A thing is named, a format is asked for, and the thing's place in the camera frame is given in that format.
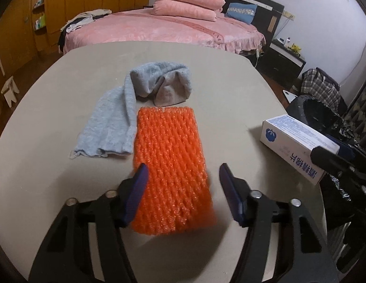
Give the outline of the blue cushion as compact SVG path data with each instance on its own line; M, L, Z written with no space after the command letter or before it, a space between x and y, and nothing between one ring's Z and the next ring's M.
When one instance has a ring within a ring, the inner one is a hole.
M225 16L246 24L251 24L255 17L256 10L256 4L230 3Z

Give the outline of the grey cloth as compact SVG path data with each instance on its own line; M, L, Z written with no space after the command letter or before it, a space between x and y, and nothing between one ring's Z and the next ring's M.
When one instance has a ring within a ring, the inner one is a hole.
M78 136L70 158L133 154L137 132L137 98L153 98L156 107L185 102L191 95L186 65L169 61L145 63L126 74L124 84L104 93Z

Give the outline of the lower pink pillow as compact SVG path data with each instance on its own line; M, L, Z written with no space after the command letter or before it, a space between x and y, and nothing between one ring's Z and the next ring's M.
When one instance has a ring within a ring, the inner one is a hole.
M193 4L175 0L157 0L153 4L152 14L159 16L185 17L215 22L216 12Z

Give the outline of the pink covered bed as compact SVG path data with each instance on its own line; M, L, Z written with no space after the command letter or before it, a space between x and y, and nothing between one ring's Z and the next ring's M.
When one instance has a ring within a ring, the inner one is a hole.
M223 15L211 22L158 16L143 9L113 13L67 33L62 52L98 43L132 41L188 43L235 54L266 44L255 26Z

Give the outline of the white bottle on nightstand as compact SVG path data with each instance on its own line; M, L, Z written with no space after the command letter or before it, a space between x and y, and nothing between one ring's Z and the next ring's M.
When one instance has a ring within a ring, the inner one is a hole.
M291 39L290 39L290 37L288 37L285 41L285 46L288 47L290 42L291 42Z

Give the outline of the white blue medicine box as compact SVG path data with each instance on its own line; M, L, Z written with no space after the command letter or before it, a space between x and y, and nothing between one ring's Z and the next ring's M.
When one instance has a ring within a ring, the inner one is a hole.
M312 163L311 151L320 146L336 155L340 150L337 143L288 114L263 121L260 141L314 185L325 171Z

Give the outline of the black headboard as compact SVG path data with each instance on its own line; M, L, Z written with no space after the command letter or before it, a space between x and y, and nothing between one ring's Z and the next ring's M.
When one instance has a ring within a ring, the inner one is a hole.
M226 13L231 3L257 5L251 24L264 35L268 47L274 38L278 23L284 12L284 5L272 0L225 0L223 13Z

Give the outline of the clothes pile on bed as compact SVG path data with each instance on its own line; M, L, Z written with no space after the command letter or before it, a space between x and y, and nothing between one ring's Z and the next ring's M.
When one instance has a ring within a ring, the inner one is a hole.
M63 53L66 35L77 29L82 28L98 19L101 19L107 15L112 14L111 10L96 9L88 12L82 12L76 15L73 19L69 20L61 29L60 37L57 43L58 51L60 54Z

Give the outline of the plaid bag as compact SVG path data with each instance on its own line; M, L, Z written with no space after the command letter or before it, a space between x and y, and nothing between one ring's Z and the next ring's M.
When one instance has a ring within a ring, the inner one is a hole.
M338 115L343 115L348 110L340 95L340 86L320 68L311 68L302 74L300 93L313 96Z

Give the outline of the orange foam net sleeve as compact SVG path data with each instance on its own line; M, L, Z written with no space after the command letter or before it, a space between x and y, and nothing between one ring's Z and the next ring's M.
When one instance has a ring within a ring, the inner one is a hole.
M149 180L131 222L140 234L164 235L216 223L195 114L190 107L143 107L137 114L134 168Z

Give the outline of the white bathroom scale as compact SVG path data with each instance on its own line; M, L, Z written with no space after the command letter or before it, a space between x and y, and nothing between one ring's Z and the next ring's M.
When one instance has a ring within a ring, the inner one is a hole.
M287 102L290 104L292 103L298 96L291 93L290 91L283 90L284 97L286 98Z

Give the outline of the yellow plush toy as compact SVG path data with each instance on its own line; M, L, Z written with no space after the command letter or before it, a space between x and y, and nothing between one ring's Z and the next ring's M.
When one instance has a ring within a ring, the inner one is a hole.
M290 46L290 49L297 55L300 55L301 54L301 50L302 48L299 47L298 45L296 45L295 43L293 43L291 46Z

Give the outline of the black white nightstand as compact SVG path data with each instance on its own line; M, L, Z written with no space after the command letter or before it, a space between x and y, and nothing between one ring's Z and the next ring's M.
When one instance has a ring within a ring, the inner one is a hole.
M259 58L257 70L289 90L305 65L304 58L284 47L279 41L273 40Z

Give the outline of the black lined trash bin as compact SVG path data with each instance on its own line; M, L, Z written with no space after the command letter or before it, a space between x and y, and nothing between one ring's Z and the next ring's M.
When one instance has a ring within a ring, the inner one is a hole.
M321 134L366 152L366 102L342 117L314 97L302 95L293 100L286 111Z

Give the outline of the wooden wardrobe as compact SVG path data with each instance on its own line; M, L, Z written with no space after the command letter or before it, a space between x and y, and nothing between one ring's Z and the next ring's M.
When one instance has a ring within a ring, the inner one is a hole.
M79 13L139 9L149 0L0 0L0 66L12 75L39 52L55 49L60 29Z

